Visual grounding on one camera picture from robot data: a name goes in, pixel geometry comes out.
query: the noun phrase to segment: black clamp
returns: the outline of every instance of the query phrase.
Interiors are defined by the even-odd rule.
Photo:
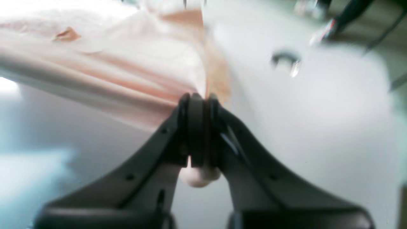
[[[172,115],[120,167],[43,207],[34,229],[175,229],[178,174],[204,158],[229,182],[230,229],[374,229],[369,214],[278,162],[214,95],[184,95]]]

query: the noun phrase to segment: screw hole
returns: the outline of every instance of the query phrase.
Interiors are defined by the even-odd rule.
[[[270,178],[272,181],[278,180],[278,177],[277,177],[276,175],[273,175],[273,174],[270,174],[270,175],[269,175],[269,178]]]
[[[157,198],[157,209],[162,209],[164,207],[164,200],[165,200],[165,191],[164,189],[161,189]]]
[[[126,176],[126,180],[127,181],[132,181],[136,178],[136,176],[134,174],[127,174]]]

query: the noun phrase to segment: peach cloth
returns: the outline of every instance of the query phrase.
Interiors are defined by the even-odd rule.
[[[31,8],[13,8],[21,2]],[[111,0],[20,0],[0,3],[0,15],[1,76],[137,128],[154,131],[184,93],[214,92],[221,103],[229,97],[228,67],[200,10],[164,14]],[[219,176],[207,164],[180,173],[194,187]]]

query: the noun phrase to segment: black cord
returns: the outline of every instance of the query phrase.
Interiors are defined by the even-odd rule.
[[[393,24],[388,29],[386,29],[386,31],[379,38],[377,38],[376,40],[374,40],[374,41],[370,42],[370,44],[368,44],[368,46],[366,48],[366,53],[369,52],[370,50],[372,50],[378,44],[380,44],[380,42],[382,42],[387,37],[387,35],[389,35],[389,33],[398,26],[398,24],[403,20],[403,18],[406,16],[406,14],[407,14],[407,8],[404,8],[403,12],[396,19],[396,21],[393,22]]]

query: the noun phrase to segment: black cable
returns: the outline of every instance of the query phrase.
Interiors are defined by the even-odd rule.
[[[387,37],[387,35],[389,35],[389,33],[398,26],[398,24],[403,20],[403,18],[406,16],[406,14],[407,14],[407,8],[404,8],[403,12],[396,19],[396,21],[393,22],[393,24],[388,29],[386,29],[386,31],[379,38],[377,38],[376,40],[374,40],[374,41],[370,42],[370,44],[368,44],[368,46],[366,47],[366,53],[369,52],[370,50],[372,50],[374,47],[376,47],[380,42],[382,42]]]
[[[405,83],[407,83],[407,74],[404,74],[394,80],[390,86],[390,92],[398,89],[399,87],[403,86]]]

